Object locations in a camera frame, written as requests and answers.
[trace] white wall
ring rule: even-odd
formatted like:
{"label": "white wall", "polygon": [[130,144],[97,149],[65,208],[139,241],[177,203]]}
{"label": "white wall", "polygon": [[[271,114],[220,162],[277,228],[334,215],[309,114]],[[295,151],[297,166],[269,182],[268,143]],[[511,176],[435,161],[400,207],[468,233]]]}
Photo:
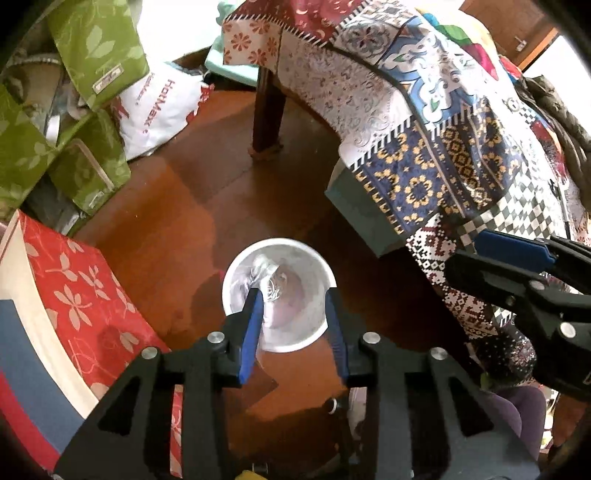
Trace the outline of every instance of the white wall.
{"label": "white wall", "polygon": [[219,0],[143,0],[139,39],[151,59],[176,60],[209,47],[220,34]]}
{"label": "white wall", "polygon": [[544,75],[554,85],[570,113],[591,133],[591,77],[566,38],[557,38],[524,75]]}

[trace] door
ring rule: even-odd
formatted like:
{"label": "door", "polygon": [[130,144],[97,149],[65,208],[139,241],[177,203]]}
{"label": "door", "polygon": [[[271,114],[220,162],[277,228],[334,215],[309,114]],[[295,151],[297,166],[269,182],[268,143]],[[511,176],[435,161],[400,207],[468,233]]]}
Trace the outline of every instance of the door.
{"label": "door", "polygon": [[531,0],[466,0],[460,10],[480,20],[491,32],[499,54],[520,69],[558,34],[552,20]]}

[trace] door handle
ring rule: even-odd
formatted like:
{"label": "door handle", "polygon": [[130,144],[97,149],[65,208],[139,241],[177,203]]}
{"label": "door handle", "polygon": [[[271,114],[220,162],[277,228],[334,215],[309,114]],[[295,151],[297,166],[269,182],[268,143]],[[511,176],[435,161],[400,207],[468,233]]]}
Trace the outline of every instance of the door handle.
{"label": "door handle", "polygon": [[519,44],[516,46],[516,51],[523,51],[523,49],[525,48],[525,46],[527,45],[527,42],[525,40],[521,40],[519,37],[514,37]]}

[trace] metal screw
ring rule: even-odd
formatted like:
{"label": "metal screw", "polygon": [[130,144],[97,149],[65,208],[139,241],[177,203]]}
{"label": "metal screw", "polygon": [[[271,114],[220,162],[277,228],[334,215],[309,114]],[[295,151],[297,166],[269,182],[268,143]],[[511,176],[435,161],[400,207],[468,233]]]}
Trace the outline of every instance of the metal screw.
{"label": "metal screw", "polygon": [[142,350],[142,358],[146,360],[152,360],[156,355],[158,355],[158,349],[155,346],[147,346]]}
{"label": "metal screw", "polygon": [[435,348],[431,348],[431,350],[429,350],[429,353],[431,353],[431,356],[435,360],[445,360],[449,356],[449,354],[447,353],[447,350],[445,350],[444,348],[441,348],[440,346],[436,346]]}
{"label": "metal screw", "polygon": [[577,330],[569,322],[562,322],[560,324],[560,331],[566,338],[575,338],[577,336]]}
{"label": "metal screw", "polygon": [[544,290],[546,288],[539,280],[530,280],[530,287],[535,290]]}
{"label": "metal screw", "polygon": [[378,343],[381,340],[381,337],[375,332],[365,332],[363,334],[363,341],[365,343],[371,343],[372,345]]}
{"label": "metal screw", "polygon": [[209,343],[222,343],[226,336],[222,332],[211,332],[207,336],[207,341]]}

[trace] white shopping bag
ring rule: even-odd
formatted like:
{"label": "white shopping bag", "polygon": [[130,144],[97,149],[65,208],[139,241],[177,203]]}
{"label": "white shopping bag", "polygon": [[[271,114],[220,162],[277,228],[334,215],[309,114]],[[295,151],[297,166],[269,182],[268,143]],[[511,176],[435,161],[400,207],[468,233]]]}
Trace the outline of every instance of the white shopping bag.
{"label": "white shopping bag", "polygon": [[207,100],[213,85],[167,63],[150,61],[150,72],[113,100],[129,161],[166,143],[185,128]]}

